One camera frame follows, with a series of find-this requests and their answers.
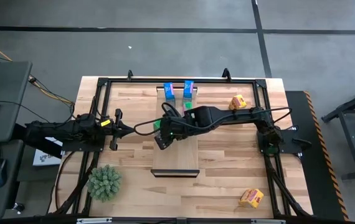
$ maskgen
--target gray floor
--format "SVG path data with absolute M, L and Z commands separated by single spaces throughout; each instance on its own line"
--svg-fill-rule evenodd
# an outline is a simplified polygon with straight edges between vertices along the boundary
M 258 0 L 265 29 L 354 29 L 355 0 Z M 0 24 L 10 26 L 255 28 L 250 0 L 14 0 L 0 1 Z M 318 117 L 355 95 L 355 35 L 266 35 L 273 78 L 287 90 L 308 90 Z M 264 77 L 256 34 L 0 32 L 0 49 L 13 60 L 30 60 L 32 74 L 56 93 L 75 100 L 84 75 Z M 65 105 L 27 87 L 23 104 L 54 121 Z M 18 121 L 34 115 L 21 111 Z M 337 176 L 355 171 L 338 120 L 321 123 Z M 355 180 L 340 179 L 355 221 Z M 44 213 L 51 181 L 19 192 Z

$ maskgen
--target orange box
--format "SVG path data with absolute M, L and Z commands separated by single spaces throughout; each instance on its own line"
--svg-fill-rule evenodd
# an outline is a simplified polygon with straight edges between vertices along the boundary
M 237 110 L 240 108 L 244 108 L 247 103 L 244 101 L 244 97 L 242 95 L 234 96 L 232 101 L 230 102 L 229 109 L 230 110 Z
M 259 189 L 247 189 L 239 200 L 240 205 L 250 204 L 257 208 L 263 198 L 263 193 Z

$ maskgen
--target blue carton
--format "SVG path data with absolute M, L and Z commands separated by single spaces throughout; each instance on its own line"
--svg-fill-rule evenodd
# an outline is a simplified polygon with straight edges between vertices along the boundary
M 164 91 L 165 91 L 165 100 L 166 101 L 175 100 L 175 94 L 173 92 L 173 84 L 172 83 L 164 83 Z
M 189 80 L 184 81 L 183 98 L 185 98 L 185 100 L 191 100 L 193 86 L 194 86 L 194 81 L 189 81 Z

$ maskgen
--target wooden tabletop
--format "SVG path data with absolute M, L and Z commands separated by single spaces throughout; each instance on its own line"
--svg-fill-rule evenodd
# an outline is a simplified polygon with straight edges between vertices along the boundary
M 82 77 L 75 115 L 88 113 L 95 95 L 98 77 Z M 271 108 L 288 106 L 282 79 L 269 78 L 267 90 Z M 159 83 L 113 83 L 108 114 L 122 109 L 123 122 L 133 126 L 156 118 L 156 87 Z M 246 84 L 196 83 L 197 106 L 216 106 L 226 110 L 234 95 L 241 94 L 247 108 L 255 105 L 253 90 Z M 274 111 L 279 118 L 287 111 Z M 287 116 L 277 126 L 291 126 Z M 153 126 L 143 126 L 140 131 L 152 131 Z M 263 156 L 258 150 L 253 124 L 221 126 L 197 137 L 200 174 L 190 178 L 155 178 L 153 165 L 153 136 L 130 134 L 118 141 L 118 150 L 109 150 L 110 138 L 105 141 L 98 166 L 115 166 L 123 175 L 121 190 L 110 202 L 92 200 L 90 216 L 93 217 L 202 217 L 202 218 L 272 218 L 272 209 Z M 282 154 L 286 186 L 308 213 L 312 213 L 305 176 L 299 158 Z M 75 153 L 66 163 L 59 183 L 59 204 L 77 184 L 82 153 Z M 264 194 L 257 209 L 240 207 L 239 198 L 245 189 L 258 188 Z M 276 193 L 283 213 L 281 193 Z M 83 207 L 86 188 L 82 191 L 80 210 Z M 49 212 L 55 210 L 54 194 Z

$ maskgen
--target artificial plant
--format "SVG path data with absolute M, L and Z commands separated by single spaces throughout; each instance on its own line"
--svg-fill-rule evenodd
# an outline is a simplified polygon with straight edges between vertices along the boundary
M 120 190 L 121 174 L 114 167 L 94 168 L 87 182 L 90 196 L 102 202 L 111 200 Z

